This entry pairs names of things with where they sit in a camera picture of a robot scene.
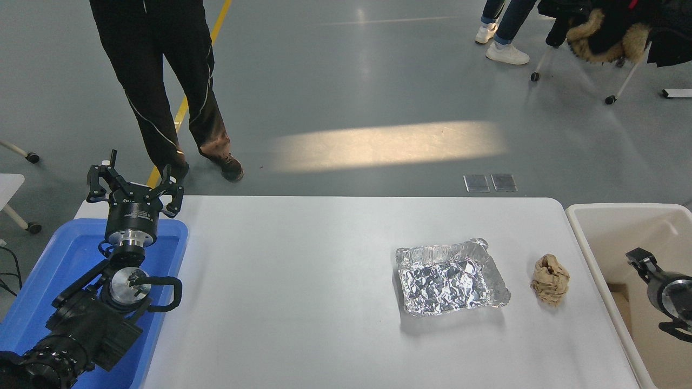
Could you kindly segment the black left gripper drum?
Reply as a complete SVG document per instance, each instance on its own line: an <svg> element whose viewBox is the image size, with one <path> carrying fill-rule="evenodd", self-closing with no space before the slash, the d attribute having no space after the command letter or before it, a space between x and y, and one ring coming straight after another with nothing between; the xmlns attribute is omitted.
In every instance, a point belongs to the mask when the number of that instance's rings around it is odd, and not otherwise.
<svg viewBox="0 0 692 389"><path fill-rule="evenodd" d="M163 207L160 200L137 202L124 198L109 198L108 202L106 234L121 231L143 231L146 234L157 234L159 212Z"/></svg>

